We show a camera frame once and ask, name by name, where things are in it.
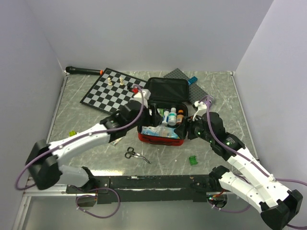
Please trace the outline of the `small green box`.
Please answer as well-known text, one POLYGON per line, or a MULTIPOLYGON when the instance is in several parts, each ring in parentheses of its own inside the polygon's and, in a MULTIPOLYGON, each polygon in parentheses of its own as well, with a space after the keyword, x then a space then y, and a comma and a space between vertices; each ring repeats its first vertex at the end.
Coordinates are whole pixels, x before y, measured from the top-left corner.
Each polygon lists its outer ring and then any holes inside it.
POLYGON ((157 108, 157 111, 159 113, 160 116, 163 116, 164 115, 164 109, 162 108, 157 108))

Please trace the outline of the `brown medicine bottle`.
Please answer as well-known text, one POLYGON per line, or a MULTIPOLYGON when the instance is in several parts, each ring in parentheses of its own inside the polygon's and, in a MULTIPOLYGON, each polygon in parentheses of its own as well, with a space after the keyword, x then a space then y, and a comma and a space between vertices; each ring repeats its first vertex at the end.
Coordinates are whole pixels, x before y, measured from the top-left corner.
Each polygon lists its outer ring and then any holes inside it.
POLYGON ((180 125, 182 123, 182 121, 183 121, 183 118, 184 118, 184 111, 183 110, 178 110, 176 124, 180 125))

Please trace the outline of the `blue cotton swab bag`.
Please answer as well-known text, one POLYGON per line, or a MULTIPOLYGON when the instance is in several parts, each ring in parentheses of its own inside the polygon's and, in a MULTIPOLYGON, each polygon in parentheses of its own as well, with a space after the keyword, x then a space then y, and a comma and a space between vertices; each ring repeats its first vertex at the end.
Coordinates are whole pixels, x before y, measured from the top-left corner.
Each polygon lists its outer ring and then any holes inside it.
POLYGON ((174 128, 166 126, 143 126, 141 133, 143 135, 179 139, 179 136, 174 132, 174 128))

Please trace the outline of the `white medicine bottle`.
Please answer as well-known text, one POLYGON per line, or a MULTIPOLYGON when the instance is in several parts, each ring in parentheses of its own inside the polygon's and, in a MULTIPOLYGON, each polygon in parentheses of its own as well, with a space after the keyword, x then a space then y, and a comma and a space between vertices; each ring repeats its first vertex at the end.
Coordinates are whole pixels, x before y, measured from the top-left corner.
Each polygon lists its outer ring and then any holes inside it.
POLYGON ((177 113, 176 113, 176 108, 173 107, 169 112, 167 124, 169 126, 175 126, 176 123, 177 123, 177 113))

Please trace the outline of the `red black medicine bag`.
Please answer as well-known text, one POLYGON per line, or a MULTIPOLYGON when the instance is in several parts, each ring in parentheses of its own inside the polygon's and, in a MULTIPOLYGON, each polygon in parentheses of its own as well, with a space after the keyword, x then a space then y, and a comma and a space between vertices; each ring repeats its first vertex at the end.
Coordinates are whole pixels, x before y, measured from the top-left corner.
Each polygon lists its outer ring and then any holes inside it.
MULTIPOLYGON (((150 78, 145 89, 151 92, 151 96, 148 100, 148 104, 156 104, 157 108, 162 108, 170 112, 171 108, 184 111, 184 117, 189 113, 187 106, 184 104, 189 101, 189 85, 184 79, 172 79, 172 78, 150 78)), ((154 145, 166 145, 166 146, 180 146, 184 143, 184 139, 173 139, 164 137, 155 137, 149 135, 143 135, 141 133, 143 126, 138 126, 138 138, 140 141, 150 143, 154 145)))

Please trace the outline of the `black handled scissors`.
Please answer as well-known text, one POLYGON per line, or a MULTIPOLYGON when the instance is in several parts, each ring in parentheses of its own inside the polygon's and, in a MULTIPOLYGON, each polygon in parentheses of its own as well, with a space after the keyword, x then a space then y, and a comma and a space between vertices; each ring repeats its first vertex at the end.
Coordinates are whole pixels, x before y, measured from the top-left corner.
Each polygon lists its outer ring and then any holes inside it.
POLYGON ((124 157, 125 157, 126 159, 138 158, 138 159, 144 160, 144 161, 145 161, 146 163, 148 163, 148 164, 152 164, 152 163, 151 163, 147 158, 145 158, 143 155, 141 155, 141 154, 139 154, 139 153, 136 153, 136 152, 134 151, 134 148, 133 148, 133 147, 128 147, 128 148, 127 148, 127 151, 126 151, 124 157))

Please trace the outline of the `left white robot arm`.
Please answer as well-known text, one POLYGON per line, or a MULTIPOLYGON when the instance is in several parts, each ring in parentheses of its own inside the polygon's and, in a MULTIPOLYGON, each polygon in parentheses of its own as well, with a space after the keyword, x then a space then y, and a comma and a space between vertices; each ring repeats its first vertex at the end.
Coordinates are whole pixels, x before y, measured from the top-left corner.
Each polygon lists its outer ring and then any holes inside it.
POLYGON ((66 163, 71 158, 117 140, 135 127, 155 127, 161 121, 156 104, 142 105, 131 100, 112 115, 77 135, 50 143, 44 139, 36 142, 25 165, 39 190, 64 182, 88 193, 94 189, 94 177, 86 167, 68 166, 66 163))

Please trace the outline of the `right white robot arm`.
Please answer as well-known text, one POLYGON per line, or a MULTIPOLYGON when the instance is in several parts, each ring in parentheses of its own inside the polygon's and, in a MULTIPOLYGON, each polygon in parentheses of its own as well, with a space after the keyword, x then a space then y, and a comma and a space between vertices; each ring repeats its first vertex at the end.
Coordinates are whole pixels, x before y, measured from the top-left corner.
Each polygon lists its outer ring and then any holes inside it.
POLYGON ((175 128, 175 133, 180 138, 207 141, 214 153, 235 167, 244 179, 226 167, 218 166, 210 172, 211 189, 224 189, 245 200, 260 213, 262 220, 272 230, 283 229, 298 214, 302 194, 277 181, 237 136, 226 132, 218 113, 205 113, 196 116, 196 119, 186 117, 175 128))

